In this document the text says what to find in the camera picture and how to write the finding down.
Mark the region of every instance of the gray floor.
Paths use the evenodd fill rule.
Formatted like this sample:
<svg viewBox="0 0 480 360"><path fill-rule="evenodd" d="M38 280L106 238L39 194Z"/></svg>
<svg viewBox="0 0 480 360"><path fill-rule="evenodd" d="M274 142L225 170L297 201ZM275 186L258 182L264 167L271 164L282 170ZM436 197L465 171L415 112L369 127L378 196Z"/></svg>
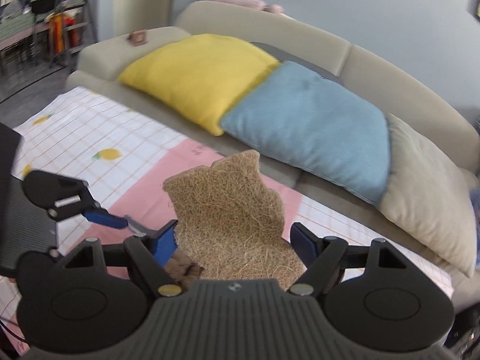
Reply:
<svg viewBox="0 0 480 360"><path fill-rule="evenodd" d="M24 123L63 93L69 75L69 69L50 67L46 62L16 71L15 66L8 68L9 75L0 76L0 122L11 128Z"/></svg>

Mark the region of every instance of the metal ladder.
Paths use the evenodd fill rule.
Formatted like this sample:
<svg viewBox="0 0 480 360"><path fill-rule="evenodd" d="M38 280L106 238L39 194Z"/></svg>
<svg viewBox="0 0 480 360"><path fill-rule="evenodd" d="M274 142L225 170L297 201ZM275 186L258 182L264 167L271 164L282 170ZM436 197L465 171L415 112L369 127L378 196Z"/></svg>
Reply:
<svg viewBox="0 0 480 360"><path fill-rule="evenodd" d="M64 49L61 53L66 55L67 66L69 66L70 70L73 71L74 66L72 66L72 61L73 61L72 55L77 54L78 52L83 50L85 47L89 46L89 44L80 44L76 47L70 47L70 41L69 41L69 36L68 36L69 31L80 29L81 36L79 36L79 38L82 40L82 43L83 43L84 29L87 28L88 26L90 26L93 41L94 41L94 43L97 43L98 42L97 29L95 27L95 23L93 22L92 10L91 10L90 3L89 3L88 0L83 0L83 2L81 2L81 3L68 5L66 7L63 6L62 1L63 0L59 0L58 6L57 6L57 11L58 11L58 13L61 13L61 17L62 17L61 22L62 22L62 36L63 36L63 47L64 47ZM82 12L83 22L77 23L77 24L74 24L74 25L71 25L71 26L66 26L65 25L65 20L63 18L63 14L66 11L73 10L73 9L78 9L78 8L83 8L83 12Z"/></svg>

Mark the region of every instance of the black device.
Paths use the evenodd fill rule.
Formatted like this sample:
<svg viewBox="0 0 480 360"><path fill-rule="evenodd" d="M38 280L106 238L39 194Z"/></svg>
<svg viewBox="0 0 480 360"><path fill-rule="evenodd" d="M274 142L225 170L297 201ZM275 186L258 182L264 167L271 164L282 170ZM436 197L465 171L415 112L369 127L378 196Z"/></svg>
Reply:
<svg viewBox="0 0 480 360"><path fill-rule="evenodd" d="M1 145L5 169L15 149L0 139ZM52 204L86 186L42 174L27 177L22 191L31 205L42 205L49 220L89 210L109 215L85 193L54 215L50 211L49 218ZM11 176L0 176L3 242L9 233L21 237L22 229L5 225L5 209L15 196L9 192ZM450 300L382 238L370 247L349 246L294 223L291 243L308 269L287 291L262 279L197 280L182 292L152 250L174 225L117 245L87 238L63 257L45 250L44 230L33 224L27 231L38 233L40 241L18 256L11 275L22 294L17 320L31 345L22 358L453 359L442 346L454 319ZM107 266L127 267L130 280L110 276ZM346 269L360 267L363 275L341 282Z"/></svg>

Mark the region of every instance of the couch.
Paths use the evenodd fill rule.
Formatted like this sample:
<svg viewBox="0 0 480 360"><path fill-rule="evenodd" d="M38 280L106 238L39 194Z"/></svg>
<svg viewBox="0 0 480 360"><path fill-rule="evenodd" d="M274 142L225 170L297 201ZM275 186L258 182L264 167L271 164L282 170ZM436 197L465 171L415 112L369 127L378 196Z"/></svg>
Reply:
<svg viewBox="0 0 480 360"><path fill-rule="evenodd" d="M347 40L293 19L212 1L191 4L174 27L149 30L148 43L132 47L126 36L105 40L84 49L67 90L89 88L213 148L223 155L248 149L224 134L212 136L185 120L158 100L117 81L132 62L153 50L189 35L216 33L248 42L272 45L338 76L343 85L384 112L407 122L435 143L461 170L467 184L479 186L480 137L448 103L409 74ZM261 172L272 179L354 219L397 242L452 276L455 310L480 302L480 271L468 278L395 226L375 207L341 187L301 169L261 157Z"/></svg>

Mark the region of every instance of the desk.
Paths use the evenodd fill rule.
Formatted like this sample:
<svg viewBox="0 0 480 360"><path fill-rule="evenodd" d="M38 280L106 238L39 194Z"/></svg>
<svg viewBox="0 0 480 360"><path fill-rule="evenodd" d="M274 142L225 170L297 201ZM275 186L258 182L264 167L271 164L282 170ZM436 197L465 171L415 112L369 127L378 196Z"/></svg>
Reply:
<svg viewBox="0 0 480 360"><path fill-rule="evenodd" d="M0 24L0 51L13 46L32 34L33 16L33 13L29 12L14 17L13 19L6 19ZM38 15L37 32L48 30L48 23L44 23L43 21L45 17L47 17L47 15Z"/></svg>

